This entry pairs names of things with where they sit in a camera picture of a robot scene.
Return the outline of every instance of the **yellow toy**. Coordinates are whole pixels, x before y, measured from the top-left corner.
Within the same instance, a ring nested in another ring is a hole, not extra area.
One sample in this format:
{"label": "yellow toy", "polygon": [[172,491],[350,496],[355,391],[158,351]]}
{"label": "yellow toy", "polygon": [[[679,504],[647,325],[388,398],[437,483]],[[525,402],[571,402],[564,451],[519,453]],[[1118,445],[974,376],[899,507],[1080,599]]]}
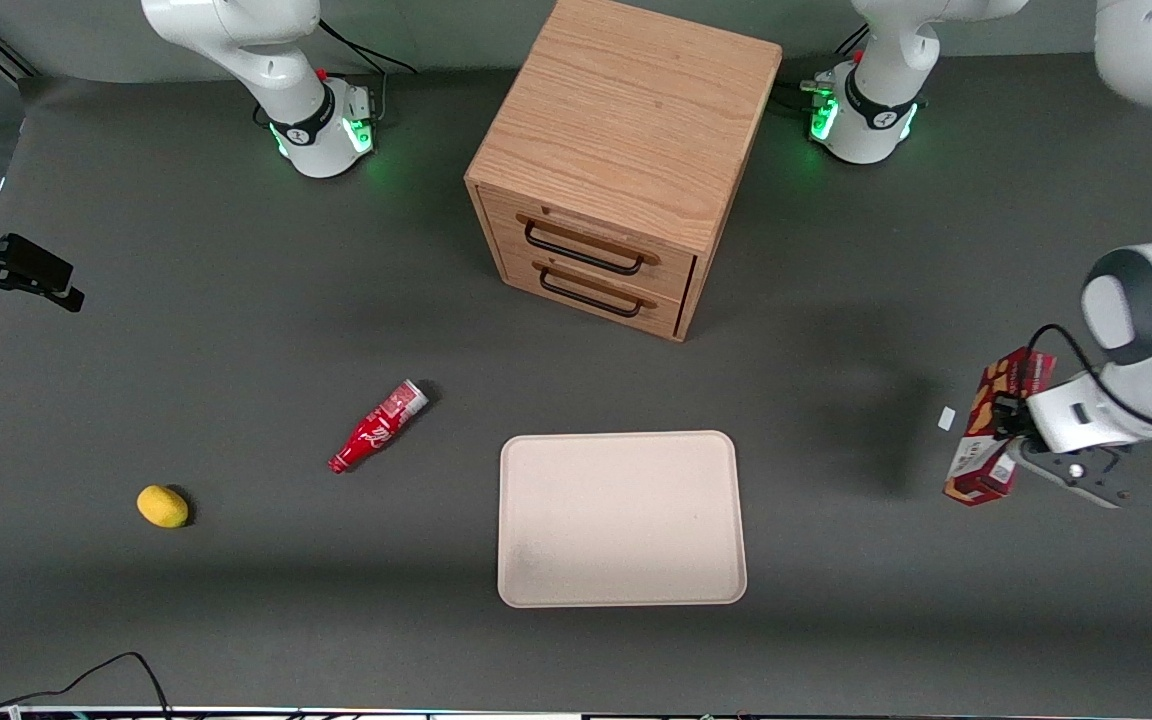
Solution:
{"label": "yellow toy", "polygon": [[136,498],[136,509],[159,528],[180,528],[189,521],[189,503],[173,488],[147,486]]}

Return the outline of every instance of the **drawer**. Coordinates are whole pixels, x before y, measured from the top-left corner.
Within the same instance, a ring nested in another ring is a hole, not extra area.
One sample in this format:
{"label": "drawer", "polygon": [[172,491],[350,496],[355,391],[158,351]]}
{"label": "drawer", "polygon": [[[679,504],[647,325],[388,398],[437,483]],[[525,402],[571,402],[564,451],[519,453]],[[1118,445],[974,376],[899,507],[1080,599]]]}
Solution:
{"label": "drawer", "polygon": [[513,287],[631,328],[673,339],[681,309],[675,300],[609,286],[600,278],[578,270],[560,268],[522,255],[502,253],[502,260],[506,282]]}
{"label": "drawer", "polygon": [[646,243],[564,215],[539,202],[480,187],[484,213],[501,256],[536,258],[554,268],[571,268],[598,278],[604,286],[645,290],[682,301],[691,276],[692,256]]}

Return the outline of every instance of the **plastic tray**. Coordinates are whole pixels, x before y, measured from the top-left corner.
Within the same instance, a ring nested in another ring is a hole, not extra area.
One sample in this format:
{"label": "plastic tray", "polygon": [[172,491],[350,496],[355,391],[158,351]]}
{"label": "plastic tray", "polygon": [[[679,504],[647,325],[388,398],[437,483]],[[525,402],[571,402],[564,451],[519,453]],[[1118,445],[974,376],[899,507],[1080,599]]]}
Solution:
{"label": "plastic tray", "polygon": [[715,430],[513,438],[497,560],[513,607],[736,602],[736,448]]}

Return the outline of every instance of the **drawer handle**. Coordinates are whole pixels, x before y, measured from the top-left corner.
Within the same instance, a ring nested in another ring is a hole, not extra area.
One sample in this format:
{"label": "drawer handle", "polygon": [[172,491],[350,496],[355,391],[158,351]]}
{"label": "drawer handle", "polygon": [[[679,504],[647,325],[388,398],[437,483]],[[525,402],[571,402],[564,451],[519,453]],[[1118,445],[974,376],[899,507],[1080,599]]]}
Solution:
{"label": "drawer handle", "polygon": [[522,232],[524,237],[526,237],[526,244],[531,247],[539,247],[541,250],[548,250],[558,255],[562,255],[563,258],[571,258],[573,260],[579,260],[588,265],[594,265],[596,268],[607,270],[609,273],[616,273],[619,275],[631,275],[639,270],[643,270],[643,256],[639,255],[639,259],[635,260],[632,265],[616,265],[616,263],[608,263],[599,258],[594,258],[592,255],[584,255],[584,252],[577,252],[575,250],[568,250],[566,247],[554,245],[552,242],[545,242],[532,236],[531,230],[536,228],[535,220],[526,220],[526,228]]}
{"label": "drawer handle", "polygon": [[608,305],[607,302],[602,302],[601,300],[593,300],[593,297],[585,297],[584,295],[581,295],[581,293],[578,291],[570,291],[567,290],[567,288],[564,287],[558,287],[558,285],[545,282],[545,278],[548,276],[550,276],[550,268],[540,268],[540,287],[545,288],[545,290],[553,291],[554,295],[562,295],[568,300],[575,300],[576,302],[584,302],[585,305],[598,306],[598,309],[602,310],[605,313],[620,314],[622,316],[622,318],[632,318],[632,316],[638,314],[639,310],[643,309],[643,301],[641,300],[634,302],[632,310],[626,310],[622,306]]}

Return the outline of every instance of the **wall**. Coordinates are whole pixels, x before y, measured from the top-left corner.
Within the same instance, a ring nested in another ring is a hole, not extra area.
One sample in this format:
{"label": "wall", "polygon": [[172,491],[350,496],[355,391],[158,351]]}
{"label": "wall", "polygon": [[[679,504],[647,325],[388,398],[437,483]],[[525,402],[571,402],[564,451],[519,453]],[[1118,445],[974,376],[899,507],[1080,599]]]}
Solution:
{"label": "wall", "polygon": [[[630,0],[644,8],[780,41],[787,56],[827,53],[861,18],[844,0]],[[323,0],[340,32],[419,68],[517,67],[553,0]],[[1085,53],[1096,0],[1033,0],[990,23],[947,24],[947,55]],[[157,37],[138,0],[0,0],[0,35],[43,73],[109,82],[223,77]],[[324,33],[302,43],[316,65],[361,68]]]}

